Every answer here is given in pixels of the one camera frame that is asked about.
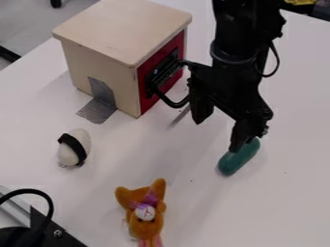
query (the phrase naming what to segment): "plush animal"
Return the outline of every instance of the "plush animal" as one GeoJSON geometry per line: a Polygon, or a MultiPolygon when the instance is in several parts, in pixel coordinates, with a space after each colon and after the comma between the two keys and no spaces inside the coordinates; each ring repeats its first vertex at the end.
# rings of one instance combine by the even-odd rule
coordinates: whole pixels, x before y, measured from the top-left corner
{"type": "Polygon", "coordinates": [[[126,210],[126,221],[140,247],[162,247],[160,232],[164,225],[163,213],[166,182],[157,179],[151,186],[135,190],[118,187],[115,195],[126,210]]]}

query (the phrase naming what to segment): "red panel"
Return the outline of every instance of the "red panel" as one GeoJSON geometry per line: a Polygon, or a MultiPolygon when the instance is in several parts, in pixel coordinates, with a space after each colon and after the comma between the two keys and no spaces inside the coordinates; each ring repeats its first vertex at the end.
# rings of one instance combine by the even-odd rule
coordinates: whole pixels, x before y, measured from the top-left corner
{"type": "MultiPolygon", "coordinates": [[[[171,54],[176,48],[179,50],[179,59],[183,59],[184,52],[184,31],[176,35],[171,41],[154,53],[143,65],[137,69],[139,80],[139,94],[141,104],[141,115],[147,112],[156,102],[159,97],[154,95],[152,98],[147,98],[145,76],[155,68],[164,58],[171,54]]],[[[161,88],[163,93],[169,91],[172,86],[182,77],[183,71],[180,69],[176,72],[161,88]]]]}

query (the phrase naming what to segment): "white table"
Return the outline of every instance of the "white table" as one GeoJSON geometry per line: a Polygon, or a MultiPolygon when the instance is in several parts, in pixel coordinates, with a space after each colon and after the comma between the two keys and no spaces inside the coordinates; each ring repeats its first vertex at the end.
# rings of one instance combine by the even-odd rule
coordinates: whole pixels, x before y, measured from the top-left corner
{"type": "MultiPolygon", "coordinates": [[[[196,13],[189,58],[209,61],[208,47],[194,44],[212,39],[210,6],[169,5],[196,13]]],[[[113,193],[158,177],[169,185],[165,246],[329,246],[330,24],[285,16],[281,69],[261,85],[275,119],[259,154],[232,177],[215,172],[229,144],[228,117],[217,111],[201,125],[189,115],[173,124],[179,110],[159,101],[139,120],[117,111],[90,123],[75,113],[91,98],[73,88],[61,46],[50,40],[0,72],[0,183],[49,193],[54,220],[91,247],[136,246],[124,235],[113,193]],[[93,152],[80,169],[60,168],[56,140],[77,127],[91,133],[93,152]]],[[[169,96],[181,98],[185,84],[169,96]]],[[[26,200],[46,211],[42,199],[26,200]]]]}

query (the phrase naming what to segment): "white floor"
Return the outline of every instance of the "white floor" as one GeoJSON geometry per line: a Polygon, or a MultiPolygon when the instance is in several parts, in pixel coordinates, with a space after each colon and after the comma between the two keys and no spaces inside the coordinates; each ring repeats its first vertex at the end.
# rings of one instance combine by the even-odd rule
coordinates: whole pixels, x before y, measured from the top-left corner
{"type": "MultiPolygon", "coordinates": [[[[25,55],[51,37],[51,30],[98,0],[64,0],[53,9],[49,0],[0,0],[0,45],[25,55]]],[[[0,69],[9,63],[0,58],[0,69]]]]}

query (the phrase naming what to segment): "toy ear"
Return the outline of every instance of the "toy ear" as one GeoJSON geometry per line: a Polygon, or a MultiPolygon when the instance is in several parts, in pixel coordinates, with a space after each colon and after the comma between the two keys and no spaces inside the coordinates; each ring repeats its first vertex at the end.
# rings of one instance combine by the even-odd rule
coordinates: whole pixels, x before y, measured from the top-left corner
{"type": "Polygon", "coordinates": [[[161,212],[161,213],[165,212],[166,211],[166,204],[162,200],[159,200],[157,202],[156,210],[158,212],[161,212]]]}
{"type": "Polygon", "coordinates": [[[157,199],[164,200],[166,181],[164,178],[157,179],[151,186],[153,193],[157,196],[157,199]]]}
{"type": "Polygon", "coordinates": [[[124,187],[118,187],[115,191],[115,195],[118,203],[123,207],[128,209],[131,203],[131,191],[124,187]]]}

